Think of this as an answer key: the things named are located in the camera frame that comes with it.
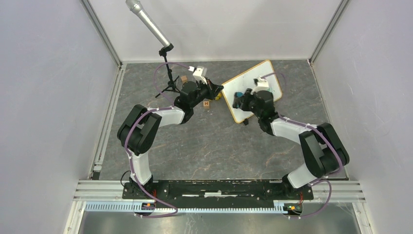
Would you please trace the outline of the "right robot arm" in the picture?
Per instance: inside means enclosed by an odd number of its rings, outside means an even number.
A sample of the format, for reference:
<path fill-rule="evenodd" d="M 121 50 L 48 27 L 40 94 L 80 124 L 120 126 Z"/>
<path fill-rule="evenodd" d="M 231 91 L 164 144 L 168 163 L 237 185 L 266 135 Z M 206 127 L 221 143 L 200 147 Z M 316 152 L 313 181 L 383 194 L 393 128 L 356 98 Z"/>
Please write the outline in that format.
<path fill-rule="evenodd" d="M 292 120 L 276 112 L 272 99 L 269 91 L 254 93 L 247 89 L 244 93 L 234 94 L 232 107 L 252 112 L 263 132 L 300 145 L 304 163 L 285 175 L 281 186 L 282 195 L 294 199 L 300 194 L 301 187 L 342 171 L 350 157 L 330 123 L 313 125 Z"/>

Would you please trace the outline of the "blue whiteboard eraser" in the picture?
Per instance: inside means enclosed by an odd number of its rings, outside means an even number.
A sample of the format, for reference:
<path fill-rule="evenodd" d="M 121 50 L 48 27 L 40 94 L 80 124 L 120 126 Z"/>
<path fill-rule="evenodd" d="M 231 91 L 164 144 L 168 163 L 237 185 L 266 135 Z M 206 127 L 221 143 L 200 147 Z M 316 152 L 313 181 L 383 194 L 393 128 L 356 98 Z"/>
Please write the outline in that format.
<path fill-rule="evenodd" d="M 234 98 L 235 98 L 235 99 L 240 98 L 240 97 L 243 97 L 243 96 L 244 96 L 244 94 L 241 93 L 241 92 L 236 92 L 236 93 L 234 94 Z"/>

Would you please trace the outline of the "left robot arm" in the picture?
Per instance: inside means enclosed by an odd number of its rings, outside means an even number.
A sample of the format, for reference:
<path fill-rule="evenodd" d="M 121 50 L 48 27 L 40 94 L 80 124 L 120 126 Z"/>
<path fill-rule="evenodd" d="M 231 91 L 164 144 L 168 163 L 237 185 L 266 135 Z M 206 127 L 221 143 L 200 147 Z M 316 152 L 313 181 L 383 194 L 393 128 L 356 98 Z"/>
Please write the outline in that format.
<path fill-rule="evenodd" d="M 153 175 L 149 166 L 149 150 L 158 129 L 168 125 L 184 124 L 194 114 L 194 107 L 204 100 L 213 100 L 223 90 L 222 85 L 201 81 L 183 84 L 179 96 L 169 107 L 146 108 L 137 104 L 130 111 L 118 130 L 117 138 L 124 147 L 130 163 L 130 188 L 140 198 L 148 198 L 153 192 Z"/>

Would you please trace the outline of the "yellow framed whiteboard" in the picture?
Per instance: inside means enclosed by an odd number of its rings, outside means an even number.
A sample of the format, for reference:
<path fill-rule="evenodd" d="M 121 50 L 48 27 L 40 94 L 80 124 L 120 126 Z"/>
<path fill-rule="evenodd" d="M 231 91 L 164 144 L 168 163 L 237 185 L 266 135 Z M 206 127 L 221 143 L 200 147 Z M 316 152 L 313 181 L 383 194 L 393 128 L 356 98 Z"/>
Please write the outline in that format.
<path fill-rule="evenodd" d="M 236 123 L 242 123 L 245 119 L 253 116 L 253 113 L 233 108 L 234 95 L 236 92 L 243 94 L 246 89 L 254 88 L 254 79 L 259 77 L 264 77 L 268 81 L 269 87 L 267 87 L 267 90 L 273 94 L 273 101 L 277 101 L 283 96 L 279 81 L 275 75 L 274 67 L 270 60 L 265 60 L 224 82 L 222 94 Z"/>

